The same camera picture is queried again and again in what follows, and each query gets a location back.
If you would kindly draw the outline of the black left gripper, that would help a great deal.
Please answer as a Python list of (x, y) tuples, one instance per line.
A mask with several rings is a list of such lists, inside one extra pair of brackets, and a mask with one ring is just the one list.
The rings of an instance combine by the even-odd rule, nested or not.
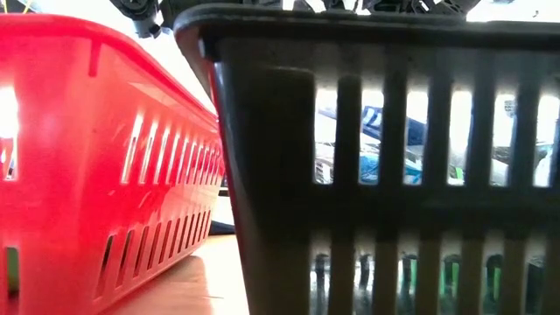
[(128, 18), (140, 39), (156, 39), (161, 33), (172, 32), (175, 0), (109, 0)]

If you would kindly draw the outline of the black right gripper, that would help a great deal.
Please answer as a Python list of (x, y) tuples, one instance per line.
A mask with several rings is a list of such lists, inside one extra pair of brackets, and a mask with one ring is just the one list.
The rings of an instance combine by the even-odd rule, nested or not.
[(349, 11), (357, 15), (374, 12), (465, 16), (481, 0), (304, 0), (313, 12)]

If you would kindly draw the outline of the blue white toothbrush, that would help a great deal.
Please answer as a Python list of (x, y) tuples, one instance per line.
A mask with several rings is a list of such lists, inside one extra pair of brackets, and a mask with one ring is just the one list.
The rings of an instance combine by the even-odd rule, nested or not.
[[(331, 119), (337, 118), (337, 110), (334, 108), (320, 108), (318, 113)], [(365, 106), (361, 113), (361, 132), (373, 139), (382, 139), (382, 108)], [(423, 145), (425, 140), (426, 122), (418, 121), (412, 117), (406, 117), (408, 131), (406, 134), (406, 145)]]
[[(423, 160), (420, 156), (406, 152), (404, 159), (404, 173), (402, 182), (409, 186), (419, 186), (423, 177)], [(315, 182), (330, 185), (334, 180), (333, 156), (315, 157)], [(359, 156), (359, 182), (364, 185), (376, 185), (379, 182), (379, 153), (375, 151), (362, 151)], [(460, 167), (448, 165), (447, 184), (462, 186), (464, 172)]]

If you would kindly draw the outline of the dark blue lotion tube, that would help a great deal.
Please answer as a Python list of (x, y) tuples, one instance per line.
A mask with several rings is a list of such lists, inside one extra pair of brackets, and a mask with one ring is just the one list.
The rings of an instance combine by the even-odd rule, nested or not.
[(210, 235), (231, 235), (235, 233), (235, 221), (230, 198), (219, 196), (212, 211)]

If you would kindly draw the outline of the red plastic basket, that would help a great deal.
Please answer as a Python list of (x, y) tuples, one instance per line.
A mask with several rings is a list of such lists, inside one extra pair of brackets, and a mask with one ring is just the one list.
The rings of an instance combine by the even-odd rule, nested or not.
[(217, 115), (132, 38), (0, 14), (0, 315), (95, 315), (207, 239)]

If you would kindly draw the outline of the black plastic basket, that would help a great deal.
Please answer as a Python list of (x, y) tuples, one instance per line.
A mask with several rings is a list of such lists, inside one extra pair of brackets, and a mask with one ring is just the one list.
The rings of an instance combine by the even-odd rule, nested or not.
[[(243, 4), (183, 10), (180, 51), (213, 95), (251, 315), (440, 315), (445, 256), (454, 315), (483, 315), (482, 270), (502, 255), (495, 315), (560, 315), (560, 109), (549, 183), (537, 186), (544, 96), (560, 96), (560, 24)], [(381, 140), (361, 132), (382, 108)], [(334, 108), (337, 118), (318, 113)], [(426, 122), (407, 146), (406, 117)], [(362, 151), (379, 182), (359, 182)], [(406, 152), (423, 160), (403, 183)], [(315, 182), (315, 157), (334, 180)], [(448, 185), (448, 165), (464, 172)], [(399, 294), (417, 256), (415, 310)]]

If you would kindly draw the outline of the green plastic basket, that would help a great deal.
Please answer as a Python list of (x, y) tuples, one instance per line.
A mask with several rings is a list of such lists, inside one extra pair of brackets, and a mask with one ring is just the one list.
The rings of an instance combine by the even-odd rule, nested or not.
[[(502, 255), (490, 255), (483, 267), (482, 311), (486, 315), (497, 313), (501, 290)], [(417, 256), (408, 255), (402, 260), (402, 274), (400, 275), (399, 294), (407, 298), (403, 302), (409, 311), (415, 310), (415, 297), (417, 291)], [(438, 303), (440, 315), (454, 315), (459, 296), (459, 276), (461, 271), (461, 258), (458, 255), (445, 256), (438, 279)]]

